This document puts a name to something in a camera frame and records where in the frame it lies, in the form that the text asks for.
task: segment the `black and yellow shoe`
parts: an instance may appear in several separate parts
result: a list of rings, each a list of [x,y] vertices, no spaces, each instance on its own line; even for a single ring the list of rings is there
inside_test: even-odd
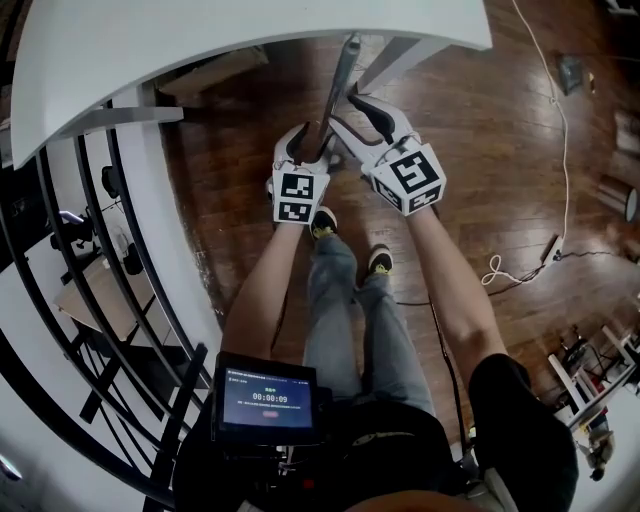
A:
[[[336,216],[326,206],[321,206],[316,211],[313,222],[309,226],[314,240],[320,240],[325,236],[338,234],[338,221]]]
[[[391,251],[386,245],[377,245],[369,257],[368,275],[391,274],[393,268],[393,258]]]

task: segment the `screen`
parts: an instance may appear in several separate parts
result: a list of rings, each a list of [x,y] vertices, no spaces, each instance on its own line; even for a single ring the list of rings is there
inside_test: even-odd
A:
[[[224,423],[312,428],[309,381],[226,369]]]

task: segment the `person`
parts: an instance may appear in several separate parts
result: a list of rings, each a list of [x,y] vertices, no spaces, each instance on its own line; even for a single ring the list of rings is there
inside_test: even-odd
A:
[[[469,394],[477,432],[475,453],[489,494],[497,497],[493,509],[568,510],[577,480],[571,433],[537,400],[527,372],[508,356],[483,286],[433,209],[423,208],[406,222],[438,321]],[[459,468],[393,299],[390,251],[379,247],[372,253],[367,277],[358,287],[356,260],[340,239],[331,210],[319,208],[310,228],[315,248],[303,364],[316,369],[319,386],[332,390],[336,412],[331,416],[331,441],[320,447],[330,462],[314,482],[318,491],[314,501],[298,503],[298,496],[292,495],[287,507],[352,512],[479,510],[465,499]],[[271,357],[271,341],[302,234],[302,225],[277,226],[231,308],[222,350]],[[349,309],[354,299],[366,317],[362,377],[351,339]],[[262,510],[284,509],[282,503],[270,506],[251,487],[246,473],[225,467],[221,453],[211,441],[208,400],[177,458],[173,489],[178,512],[235,511],[243,503]]]

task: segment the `wooden floor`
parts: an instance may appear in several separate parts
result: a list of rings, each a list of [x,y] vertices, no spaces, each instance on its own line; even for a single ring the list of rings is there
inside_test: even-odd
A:
[[[549,84],[531,39],[510,0],[487,0],[494,48],[475,52],[451,47],[408,72],[375,96],[401,108],[423,141],[430,142],[448,177],[439,205],[442,221],[478,276],[491,255],[521,275],[540,264],[553,234],[562,231],[565,185],[561,167],[561,119],[550,103]],[[549,62],[556,52],[620,54],[606,13],[589,0],[520,0]],[[214,304],[226,311],[272,231],[264,182],[273,146],[293,125],[321,118],[341,39],[268,45],[271,63],[184,101],[195,122],[163,125],[172,179],[186,229]],[[365,41],[367,64],[379,49]],[[618,251],[635,236],[594,198],[603,173],[640,186],[640,165],[617,152],[614,110],[637,107],[629,69],[602,57],[584,57],[595,76],[587,87],[562,98],[570,123],[569,234],[565,252]],[[358,67],[355,77],[361,73]],[[339,114],[367,124],[352,108]],[[426,290],[403,218],[371,192],[347,158],[326,204],[337,214],[341,236],[361,262],[369,247],[389,245],[396,261],[398,301],[426,300]],[[274,358],[299,363],[307,329],[306,277],[310,241],[301,243],[289,306]],[[490,292],[509,283],[496,279]],[[531,373],[534,391],[551,402],[558,382],[547,363],[559,337],[572,341],[571,326],[584,335],[608,323],[630,329],[640,291],[640,271],[611,256],[568,258],[531,284],[492,298],[509,353]],[[427,307],[403,307],[411,336],[451,441],[457,439],[452,385]],[[361,340],[362,314],[354,306]],[[472,417],[466,394],[467,426]]]

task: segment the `handheld device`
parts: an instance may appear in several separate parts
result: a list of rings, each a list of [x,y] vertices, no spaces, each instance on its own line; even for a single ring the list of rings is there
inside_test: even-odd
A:
[[[319,442],[314,368],[220,352],[212,435],[216,442],[263,446]]]

